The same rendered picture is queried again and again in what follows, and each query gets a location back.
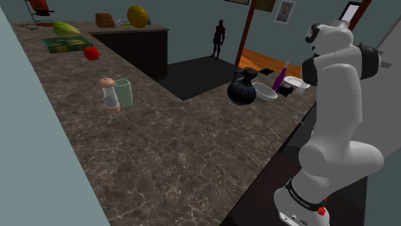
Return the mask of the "purple bottle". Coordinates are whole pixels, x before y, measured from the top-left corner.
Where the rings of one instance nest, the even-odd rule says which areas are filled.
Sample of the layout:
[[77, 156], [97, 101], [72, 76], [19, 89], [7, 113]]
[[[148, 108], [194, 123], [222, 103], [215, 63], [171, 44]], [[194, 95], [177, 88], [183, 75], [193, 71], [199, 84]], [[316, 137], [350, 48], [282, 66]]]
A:
[[272, 86], [272, 90], [276, 91], [281, 86], [281, 83], [282, 83], [282, 81], [283, 81], [283, 79], [285, 77], [285, 73], [286, 73], [286, 70], [288, 68], [288, 65], [289, 65], [289, 61], [287, 61], [285, 63], [285, 65], [284, 65], [283, 69], [281, 70], [280, 74], [275, 79], [275, 81], [273, 83], [273, 86]]

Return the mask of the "white bowl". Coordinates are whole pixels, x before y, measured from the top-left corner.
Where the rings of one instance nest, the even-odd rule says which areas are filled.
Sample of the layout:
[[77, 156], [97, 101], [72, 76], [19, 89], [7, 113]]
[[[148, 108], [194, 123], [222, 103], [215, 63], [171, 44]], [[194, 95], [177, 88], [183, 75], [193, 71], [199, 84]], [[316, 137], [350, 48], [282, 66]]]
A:
[[274, 101], [278, 97], [274, 90], [263, 83], [253, 82], [252, 85], [256, 90], [256, 96], [264, 101]]

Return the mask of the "red and blue hero figure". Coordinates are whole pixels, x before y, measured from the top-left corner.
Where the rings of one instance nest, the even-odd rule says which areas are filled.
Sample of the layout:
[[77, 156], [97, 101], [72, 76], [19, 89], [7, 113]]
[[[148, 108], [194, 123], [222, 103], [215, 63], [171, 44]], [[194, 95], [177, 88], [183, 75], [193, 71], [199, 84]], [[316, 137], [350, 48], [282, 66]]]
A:
[[219, 59], [220, 47], [224, 43], [226, 29], [224, 27], [224, 21], [221, 19], [216, 26], [214, 38], [213, 38], [213, 53], [210, 57], [214, 57], [215, 60]]

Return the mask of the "black floor mat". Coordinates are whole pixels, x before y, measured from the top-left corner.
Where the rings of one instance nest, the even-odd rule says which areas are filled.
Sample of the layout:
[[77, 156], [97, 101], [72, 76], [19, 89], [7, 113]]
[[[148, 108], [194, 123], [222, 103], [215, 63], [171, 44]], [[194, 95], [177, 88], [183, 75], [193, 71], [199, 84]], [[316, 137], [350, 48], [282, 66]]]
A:
[[205, 56], [167, 67], [167, 75], [157, 82], [182, 101], [221, 85], [231, 83], [240, 68], [224, 60]]

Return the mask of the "dark kitchen cabinet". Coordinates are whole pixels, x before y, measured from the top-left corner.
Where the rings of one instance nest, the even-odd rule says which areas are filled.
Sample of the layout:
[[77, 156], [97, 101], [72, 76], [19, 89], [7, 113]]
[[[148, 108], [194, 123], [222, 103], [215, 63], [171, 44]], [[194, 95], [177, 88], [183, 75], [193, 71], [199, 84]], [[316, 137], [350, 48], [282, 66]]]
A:
[[168, 72], [168, 30], [92, 32], [91, 35], [158, 81]]

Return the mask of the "pale green cup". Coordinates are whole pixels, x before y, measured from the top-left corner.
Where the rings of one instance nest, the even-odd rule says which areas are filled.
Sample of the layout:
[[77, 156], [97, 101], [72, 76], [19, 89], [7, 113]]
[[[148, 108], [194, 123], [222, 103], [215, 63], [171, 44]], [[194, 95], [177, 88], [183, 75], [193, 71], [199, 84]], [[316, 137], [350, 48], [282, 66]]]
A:
[[114, 81], [114, 90], [117, 95], [121, 108], [132, 106], [132, 87], [131, 83], [126, 78], [121, 78]]

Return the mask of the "clear salt mill, tan caps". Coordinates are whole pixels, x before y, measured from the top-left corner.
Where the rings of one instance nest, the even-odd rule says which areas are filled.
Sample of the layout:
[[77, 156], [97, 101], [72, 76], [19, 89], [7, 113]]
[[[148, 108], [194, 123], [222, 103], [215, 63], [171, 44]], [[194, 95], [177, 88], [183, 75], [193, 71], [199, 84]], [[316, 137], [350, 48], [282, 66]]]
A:
[[105, 111], [110, 114], [118, 113], [121, 110], [118, 97], [114, 90], [114, 80], [111, 78], [101, 78], [98, 86], [102, 88]]

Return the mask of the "brown bread loaf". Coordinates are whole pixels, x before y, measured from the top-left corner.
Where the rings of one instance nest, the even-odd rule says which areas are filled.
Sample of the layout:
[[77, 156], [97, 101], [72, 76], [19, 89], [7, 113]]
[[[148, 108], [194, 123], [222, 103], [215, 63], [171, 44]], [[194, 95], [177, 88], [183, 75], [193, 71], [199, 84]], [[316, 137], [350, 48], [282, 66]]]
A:
[[114, 28], [115, 23], [112, 15], [109, 13], [96, 13], [95, 23], [99, 28]]

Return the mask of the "green book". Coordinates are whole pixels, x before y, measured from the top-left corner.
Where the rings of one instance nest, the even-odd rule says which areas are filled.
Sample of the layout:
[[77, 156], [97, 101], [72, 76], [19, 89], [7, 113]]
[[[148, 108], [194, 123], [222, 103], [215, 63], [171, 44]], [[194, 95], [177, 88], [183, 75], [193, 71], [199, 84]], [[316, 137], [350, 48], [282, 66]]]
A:
[[42, 38], [42, 41], [51, 54], [83, 51], [84, 48], [93, 46], [91, 42], [82, 36]]

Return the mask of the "green yellow squash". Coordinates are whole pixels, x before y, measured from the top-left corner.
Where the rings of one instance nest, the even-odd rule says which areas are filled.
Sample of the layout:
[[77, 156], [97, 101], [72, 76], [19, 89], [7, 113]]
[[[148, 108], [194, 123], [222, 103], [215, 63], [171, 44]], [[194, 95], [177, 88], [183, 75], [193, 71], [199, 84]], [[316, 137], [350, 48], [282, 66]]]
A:
[[81, 35], [80, 30], [62, 21], [53, 21], [53, 32], [56, 35]]

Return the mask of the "red kitchen appliance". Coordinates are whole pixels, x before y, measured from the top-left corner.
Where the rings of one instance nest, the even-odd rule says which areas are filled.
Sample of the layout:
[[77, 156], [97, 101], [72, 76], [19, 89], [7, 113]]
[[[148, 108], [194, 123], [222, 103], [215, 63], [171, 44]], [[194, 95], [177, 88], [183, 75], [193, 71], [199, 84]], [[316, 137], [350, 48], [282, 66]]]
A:
[[53, 10], [50, 10], [46, 0], [23, 0], [30, 17], [33, 21], [33, 24], [36, 26], [43, 26], [43, 27], [52, 27], [53, 21], [44, 19], [44, 20], [36, 20], [35, 16], [39, 17], [49, 17], [51, 13], [54, 13]]

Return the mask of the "brown door frame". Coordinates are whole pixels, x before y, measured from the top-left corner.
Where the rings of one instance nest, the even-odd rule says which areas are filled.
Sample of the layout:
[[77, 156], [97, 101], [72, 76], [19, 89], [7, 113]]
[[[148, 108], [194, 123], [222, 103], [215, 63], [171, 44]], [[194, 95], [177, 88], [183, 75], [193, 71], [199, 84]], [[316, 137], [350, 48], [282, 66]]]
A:
[[235, 65], [236, 66], [239, 66], [239, 63], [240, 63], [240, 58], [241, 58], [242, 52], [244, 50], [247, 34], [249, 32], [249, 28], [250, 28], [251, 21], [252, 21], [252, 18], [253, 18], [253, 14], [254, 14], [254, 9], [255, 9], [256, 3], [257, 3], [257, 0], [251, 0], [251, 5], [250, 5], [250, 8], [249, 8], [249, 11], [248, 11], [248, 14], [247, 14], [247, 20], [245, 22], [242, 38], [241, 38], [240, 45], [239, 45], [239, 48], [238, 48], [238, 52], [237, 52], [237, 55], [236, 55], [236, 60], [235, 60]]

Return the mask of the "portrait wall picture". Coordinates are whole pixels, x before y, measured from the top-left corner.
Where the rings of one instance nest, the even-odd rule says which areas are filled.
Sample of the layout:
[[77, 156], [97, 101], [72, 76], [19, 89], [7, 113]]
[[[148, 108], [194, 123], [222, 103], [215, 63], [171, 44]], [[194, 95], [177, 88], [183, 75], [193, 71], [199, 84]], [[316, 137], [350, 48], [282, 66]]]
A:
[[297, 5], [296, 0], [281, 0], [274, 17], [274, 22], [287, 25]]

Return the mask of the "green wall picture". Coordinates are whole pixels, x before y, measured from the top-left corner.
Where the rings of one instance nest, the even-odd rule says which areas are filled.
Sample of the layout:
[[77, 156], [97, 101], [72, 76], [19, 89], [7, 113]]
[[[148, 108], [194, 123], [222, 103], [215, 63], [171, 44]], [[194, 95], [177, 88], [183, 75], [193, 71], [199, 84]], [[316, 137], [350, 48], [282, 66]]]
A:
[[256, 0], [255, 10], [272, 12], [276, 0]]

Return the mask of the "black framed wall picture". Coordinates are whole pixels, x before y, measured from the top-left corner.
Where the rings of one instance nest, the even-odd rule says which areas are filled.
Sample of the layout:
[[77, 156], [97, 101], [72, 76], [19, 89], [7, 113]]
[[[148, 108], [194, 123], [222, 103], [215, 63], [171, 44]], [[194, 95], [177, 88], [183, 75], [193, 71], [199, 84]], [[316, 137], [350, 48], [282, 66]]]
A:
[[359, 9], [360, 5], [361, 5], [360, 2], [348, 1], [343, 12], [339, 16], [339, 20], [350, 22], [353, 16], [355, 15], [356, 11]]

